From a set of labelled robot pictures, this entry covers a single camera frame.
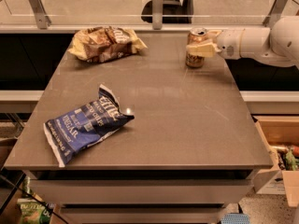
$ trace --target glass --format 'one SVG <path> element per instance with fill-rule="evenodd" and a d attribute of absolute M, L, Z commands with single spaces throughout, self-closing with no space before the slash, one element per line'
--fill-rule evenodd
<path fill-rule="evenodd" d="M 1 24 L 35 24 L 35 17 L 28 0 L 0 0 Z M 98 25 L 150 25 L 142 15 L 145 5 L 151 0 L 41 0 L 52 25 L 98 26 Z M 173 17 L 186 18 L 178 13 L 177 3 L 174 13 L 166 14 L 164 21 Z M 262 24 L 275 0 L 192 0 L 192 24 Z M 299 10 L 298 0 L 289 0 L 283 16 L 293 16 Z"/>

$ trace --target crumpled bag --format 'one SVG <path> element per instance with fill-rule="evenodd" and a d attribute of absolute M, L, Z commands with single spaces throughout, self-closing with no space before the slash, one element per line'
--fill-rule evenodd
<path fill-rule="evenodd" d="M 44 132 L 59 167 L 65 167 L 82 149 L 104 141 L 134 118 L 123 114 L 112 91 L 101 85 L 97 100 L 49 119 Z"/>
<path fill-rule="evenodd" d="M 75 33 L 68 50 L 88 63 L 104 63 L 138 53 L 147 46 L 132 29 L 96 27 Z"/>
<path fill-rule="evenodd" d="M 17 205 L 21 209 L 21 220 L 19 224 L 49 224 L 51 212 L 33 199 L 18 199 Z M 45 204 L 49 210 L 54 208 L 53 204 Z"/>

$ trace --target box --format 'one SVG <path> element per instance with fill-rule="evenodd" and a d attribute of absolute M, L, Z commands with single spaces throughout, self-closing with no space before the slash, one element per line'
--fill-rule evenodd
<path fill-rule="evenodd" d="M 293 143 L 299 145 L 299 117 L 255 116 L 256 127 L 266 145 L 274 166 L 261 170 L 253 180 L 256 193 L 286 194 L 288 205 L 299 204 L 299 171 L 281 171 L 278 154 L 269 143 Z"/>

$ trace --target cable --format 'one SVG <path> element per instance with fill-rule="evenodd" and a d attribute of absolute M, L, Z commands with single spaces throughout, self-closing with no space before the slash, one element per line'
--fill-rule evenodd
<path fill-rule="evenodd" d="M 34 197 L 33 195 L 31 195 L 30 193 L 24 191 L 23 189 L 20 189 L 18 186 L 16 186 L 15 184 L 13 184 L 12 182 L 10 182 L 6 177 L 4 177 L 3 175 L 0 174 L 0 178 L 2 180 L 4 180 L 6 183 L 8 183 L 10 186 L 12 186 L 13 188 L 17 189 L 17 190 L 20 190 L 22 193 L 26 194 L 26 196 L 32 198 L 33 200 L 35 200 L 37 203 L 43 205 L 47 211 L 50 213 L 50 214 L 54 214 L 57 218 L 59 218 L 61 221 L 63 221 L 65 224 L 69 224 L 63 217 L 61 217 L 60 215 L 56 214 L 53 210 L 49 209 L 47 207 L 47 205 L 41 201 L 39 201 L 36 197 Z"/>

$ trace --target aluminum can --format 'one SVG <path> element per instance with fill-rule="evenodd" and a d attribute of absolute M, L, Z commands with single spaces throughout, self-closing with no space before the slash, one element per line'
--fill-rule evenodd
<path fill-rule="evenodd" d="M 206 29 L 205 28 L 192 28 L 190 32 L 188 33 L 188 39 L 187 39 L 187 45 L 190 44 L 199 44 L 202 41 L 206 40 Z M 191 55 L 187 50 L 186 50 L 186 64 L 189 67 L 193 68 L 199 68 L 202 67 L 205 61 L 205 57 L 202 56 L 194 56 Z"/>

